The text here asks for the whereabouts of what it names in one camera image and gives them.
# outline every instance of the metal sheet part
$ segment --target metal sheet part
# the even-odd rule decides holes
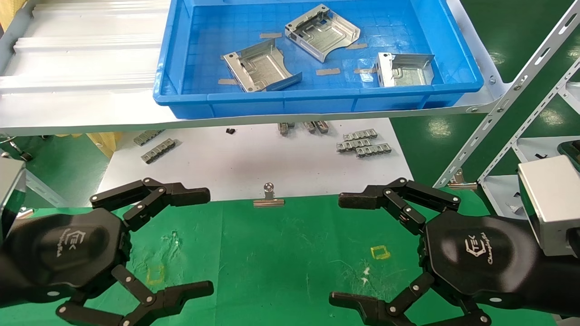
[[[360,28],[324,4],[292,20],[284,30],[288,38],[320,62],[324,62],[330,51],[354,43],[360,32]]]
[[[391,147],[389,146],[389,144],[380,144],[357,148],[358,158],[388,153],[391,153]]]
[[[367,129],[363,131],[355,131],[353,133],[344,134],[342,135],[342,139],[344,139],[346,142],[349,142],[351,140],[357,139],[365,139],[365,138],[373,139],[376,138],[377,136],[378,134],[374,129]]]
[[[167,138],[166,141],[155,146],[147,154],[142,155],[141,159],[143,160],[143,162],[145,162],[147,164],[151,164],[153,161],[157,160],[159,157],[162,157],[165,153],[169,152],[176,145],[177,145],[177,143],[175,140],[172,140],[171,138]]]
[[[227,68],[244,92],[280,90],[302,80],[284,67],[284,56],[269,39],[249,48],[224,55]]]
[[[376,58],[376,73],[381,87],[431,85],[434,55],[380,52]]]
[[[358,147],[371,146],[371,141],[368,139],[353,140],[350,142],[336,143],[336,151],[344,153],[345,151],[352,151]]]
[[[145,144],[147,144],[148,142],[151,141],[151,139],[157,137],[157,135],[159,135],[160,133],[162,133],[165,129],[161,129],[161,130],[147,130],[144,131],[143,133],[141,133],[141,135],[133,138],[133,141],[139,145],[139,146],[143,146]]]

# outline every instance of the small metal component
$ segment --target small metal component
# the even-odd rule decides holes
[[[157,145],[152,150],[150,150],[149,153],[141,156],[141,159],[145,163],[151,164],[153,161],[157,160],[159,157],[161,157],[165,153],[169,152],[176,145],[177,145],[177,143],[175,142],[175,140],[168,138],[166,141],[164,141],[163,143]]]
[[[357,148],[358,158],[388,153],[391,153],[391,147],[389,146],[389,144],[380,144]]]
[[[328,133],[328,124],[325,121],[313,121],[320,133]]]
[[[379,52],[376,73],[380,87],[431,85],[434,55],[395,55]]]
[[[336,151],[344,153],[345,151],[352,151],[358,147],[370,146],[371,141],[368,139],[353,140],[351,142],[336,143]]]
[[[286,136],[288,134],[288,124],[286,122],[280,122],[278,124],[278,131],[282,136]]]
[[[306,121],[303,122],[304,127],[310,132],[310,133],[314,133],[316,132],[316,126],[314,125],[314,123],[312,121]]]
[[[157,137],[157,135],[159,135],[160,133],[162,133],[164,130],[165,129],[145,131],[145,132],[141,133],[141,135],[133,138],[133,141],[137,145],[143,146],[143,145],[147,144],[148,142],[150,142],[151,139]]]
[[[450,183],[447,186],[451,189],[477,190],[477,182]]]
[[[274,184],[268,182],[264,185],[264,199],[254,200],[254,207],[284,206],[283,199],[274,199]]]
[[[361,30],[320,4],[286,24],[284,34],[318,61],[324,62],[330,51],[358,40]]]
[[[302,80],[284,66],[284,55],[272,38],[249,48],[224,55],[227,68],[244,92],[280,90]]]
[[[377,136],[378,136],[378,134],[376,133],[376,131],[374,129],[367,129],[367,130],[363,130],[363,131],[347,133],[345,135],[342,135],[342,139],[349,142],[351,140],[357,140],[357,139],[365,139],[365,138],[373,139],[373,138],[376,138]]]

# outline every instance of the metal connector strip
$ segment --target metal connector strip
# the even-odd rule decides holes
[[[352,140],[350,142],[336,143],[336,151],[344,153],[345,151],[352,151],[359,147],[371,146],[371,141],[368,139]]]
[[[358,158],[388,153],[391,153],[391,147],[389,146],[389,144],[380,144],[357,148]]]
[[[167,138],[166,141],[163,143],[155,146],[149,153],[141,156],[143,162],[147,164],[151,164],[153,161],[157,160],[159,157],[162,157],[165,153],[169,152],[172,148],[177,145],[175,140],[171,138]]]
[[[342,136],[342,139],[344,139],[346,142],[350,142],[352,140],[358,139],[366,139],[366,138],[373,139],[376,138],[377,136],[378,134],[374,129],[367,129],[363,131],[355,131],[352,133],[347,133]]]
[[[141,133],[141,135],[133,138],[133,141],[139,145],[143,146],[151,141],[151,139],[157,137],[160,133],[162,133],[165,129],[161,130],[147,130]]]

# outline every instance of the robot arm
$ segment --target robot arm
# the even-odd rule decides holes
[[[55,214],[14,220],[0,246],[0,307],[69,298],[56,314],[74,325],[148,326],[179,314],[189,299],[213,294],[210,281],[152,293],[125,265],[130,259],[130,231],[138,231],[168,205],[209,202],[206,188],[185,189],[151,178],[90,198],[93,210],[80,215]],[[123,219],[111,211],[138,202]],[[84,307],[115,282],[139,305],[127,316]]]
[[[430,221],[405,200],[440,212]],[[404,315],[429,288],[464,316],[430,326],[488,325],[477,304],[580,316],[580,260],[547,256],[527,220],[457,213],[458,197],[406,179],[339,195],[342,208],[384,208],[410,233],[419,235],[423,269],[392,302],[332,292],[332,305],[356,309],[365,325],[414,325]]]

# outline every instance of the silver metal part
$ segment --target silver metal part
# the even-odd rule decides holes
[[[434,55],[379,52],[376,73],[381,87],[431,85]]]
[[[326,121],[313,121],[312,123],[315,124],[316,128],[320,133],[328,133],[328,124]]]
[[[380,144],[357,148],[358,158],[388,153],[391,153],[391,147],[389,146],[389,144]]]
[[[368,139],[352,140],[350,142],[336,143],[336,151],[344,153],[345,151],[352,151],[358,147],[371,146],[371,141]]]
[[[284,67],[284,55],[272,38],[249,48],[224,55],[227,68],[244,92],[280,90],[302,80]]]
[[[318,61],[324,62],[330,51],[358,40],[361,30],[320,4],[286,24],[284,33]]]
[[[254,207],[284,206],[283,199],[274,199],[274,184],[268,182],[264,185],[264,199],[254,200]]]
[[[24,202],[25,174],[23,161],[0,158],[0,245]]]
[[[376,138],[377,136],[378,136],[378,134],[376,133],[376,131],[374,129],[367,129],[367,130],[363,130],[363,131],[356,131],[353,133],[347,133],[345,135],[342,135],[342,139],[349,142],[351,140],[357,140],[357,139],[365,139],[365,138],[373,139],[373,138]]]
[[[155,146],[152,150],[149,151],[149,153],[141,156],[141,159],[143,160],[143,162],[151,164],[153,161],[157,160],[159,157],[162,157],[165,153],[169,152],[176,145],[177,143],[175,142],[175,140],[167,138],[166,141]]]
[[[316,132],[316,126],[314,125],[314,123],[312,121],[306,121],[306,122],[303,122],[302,124],[310,133]]]
[[[566,233],[580,227],[580,176],[560,155],[518,165],[520,193],[530,225],[546,256],[573,255]]]
[[[139,145],[143,146],[151,141],[151,139],[157,137],[160,133],[162,133],[165,129],[161,130],[147,130],[141,133],[141,135],[133,138],[133,141]]]
[[[282,122],[278,124],[278,131],[282,136],[286,136],[288,134],[288,123]]]

